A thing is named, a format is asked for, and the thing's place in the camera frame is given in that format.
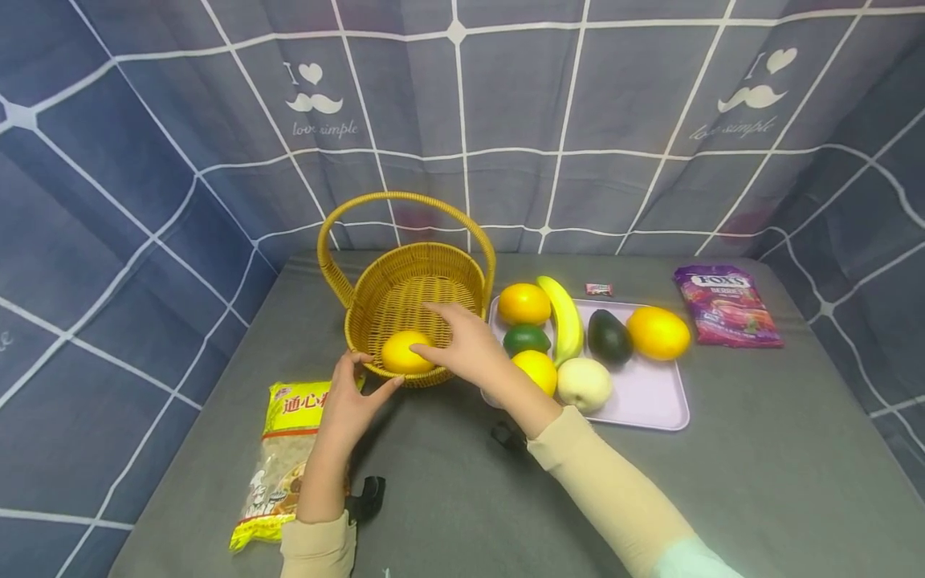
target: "beige sleeve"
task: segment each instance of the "beige sleeve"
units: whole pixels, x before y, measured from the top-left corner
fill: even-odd
[[[672,545],[696,537],[665,495],[569,406],[530,453],[551,473],[634,578],[649,578]]]
[[[347,511],[334,522],[283,524],[280,578],[347,578],[356,551],[356,524]]]

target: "lime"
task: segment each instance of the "lime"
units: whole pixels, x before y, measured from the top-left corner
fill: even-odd
[[[511,327],[504,334],[504,349],[508,355],[516,355],[521,351],[549,351],[552,343],[546,333],[537,326],[521,324]]]

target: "left hand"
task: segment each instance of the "left hand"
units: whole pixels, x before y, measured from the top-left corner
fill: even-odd
[[[404,383],[404,376],[400,375],[368,396],[360,393],[356,386],[356,364],[372,361],[371,355],[355,351],[347,351],[338,360],[318,428],[317,445],[349,455],[379,408]]]

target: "heart logo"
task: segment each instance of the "heart logo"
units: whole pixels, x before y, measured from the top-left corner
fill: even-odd
[[[781,68],[787,67],[791,62],[796,58],[796,49],[788,48],[787,50],[775,50],[768,56],[768,62],[765,63],[765,66],[768,68],[768,72],[774,74]]]
[[[325,72],[324,70],[321,69],[321,67],[319,67],[316,63],[313,62],[309,66],[300,64],[299,74],[302,75],[302,78],[316,85],[321,80],[321,77],[325,74]]]

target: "black clip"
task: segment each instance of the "black clip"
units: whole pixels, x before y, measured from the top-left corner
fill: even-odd
[[[344,500],[350,521],[364,523],[375,518],[382,510],[385,495],[386,478],[371,475],[364,479],[363,493],[359,496],[347,496]]]
[[[497,422],[491,428],[491,438],[513,453],[526,452],[526,435],[521,428],[508,422]]]

